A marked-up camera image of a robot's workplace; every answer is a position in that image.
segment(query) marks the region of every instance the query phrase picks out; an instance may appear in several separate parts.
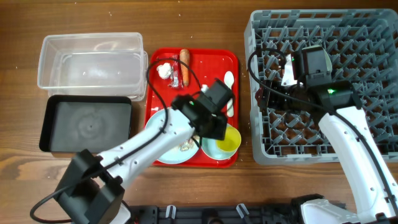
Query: wooden tabletop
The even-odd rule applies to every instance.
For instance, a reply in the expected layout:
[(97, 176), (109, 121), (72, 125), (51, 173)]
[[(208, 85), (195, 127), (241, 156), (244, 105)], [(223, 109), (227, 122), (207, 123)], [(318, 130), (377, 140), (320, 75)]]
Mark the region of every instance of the wooden tabletop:
[[(51, 34), (140, 32), (149, 56), (161, 47), (228, 49), (246, 67), (243, 31), (256, 9), (393, 8), (397, 1), (96, 1), (5, 0), (0, 3), (0, 223), (33, 223), (30, 208), (57, 186), (70, 159), (39, 149), (48, 94), (37, 87), (43, 39)], [(130, 205), (259, 205), (322, 194), (355, 212), (339, 163), (260, 166), (252, 158), (249, 75), (240, 77), (243, 145), (228, 169), (150, 167), (126, 189)], [(142, 111), (144, 102), (136, 105)], [(135, 131), (143, 116), (136, 118)], [(398, 178), (398, 164), (388, 164)], [(43, 218), (65, 218), (50, 201)]]

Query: gray dish rack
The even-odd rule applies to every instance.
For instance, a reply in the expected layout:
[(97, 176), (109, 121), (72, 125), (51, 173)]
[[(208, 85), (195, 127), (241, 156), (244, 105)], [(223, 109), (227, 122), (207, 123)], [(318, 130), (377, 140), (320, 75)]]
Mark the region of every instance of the gray dish rack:
[[(258, 10), (244, 31), (246, 62), (256, 47), (286, 54), (311, 45), (328, 52), (333, 79), (349, 80), (366, 110), (368, 125), (387, 162), (398, 162), (398, 15), (391, 9)], [(262, 52), (251, 66), (260, 80), (282, 80), (278, 55)], [(308, 113), (286, 118), (281, 111), (262, 111), (254, 95), (259, 84), (250, 79), (251, 134), (254, 160), (262, 165), (312, 164), (338, 161), (319, 128), (297, 131)]]

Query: yellow cup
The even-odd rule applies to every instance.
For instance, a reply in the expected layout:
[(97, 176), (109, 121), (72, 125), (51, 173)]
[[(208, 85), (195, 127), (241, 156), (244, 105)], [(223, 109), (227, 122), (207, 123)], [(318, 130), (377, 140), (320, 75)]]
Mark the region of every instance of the yellow cup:
[(216, 140), (217, 148), (224, 152), (233, 152), (238, 149), (242, 143), (241, 133), (239, 131), (228, 125), (225, 131), (225, 139)]

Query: plastic packet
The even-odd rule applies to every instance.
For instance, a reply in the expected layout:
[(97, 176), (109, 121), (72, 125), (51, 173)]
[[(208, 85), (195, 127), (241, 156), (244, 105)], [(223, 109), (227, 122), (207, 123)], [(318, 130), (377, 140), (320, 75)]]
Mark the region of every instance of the plastic packet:
[[(178, 59), (178, 55), (173, 55), (172, 58)], [(171, 88), (182, 88), (182, 75), (179, 69), (179, 63), (176, 61), (173, 61), (172, 64), (173, 72), (170, 76), (170, 85), (169, 87)]]

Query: clear plastic container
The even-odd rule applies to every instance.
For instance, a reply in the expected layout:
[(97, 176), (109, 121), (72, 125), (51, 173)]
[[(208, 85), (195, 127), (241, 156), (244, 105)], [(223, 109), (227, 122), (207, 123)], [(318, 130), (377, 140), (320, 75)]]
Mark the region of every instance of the clear plastic container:
[(140, 33), (49, 35), (37, 85), (49, 95), (128, 96), (146, 93), (148, 55)]

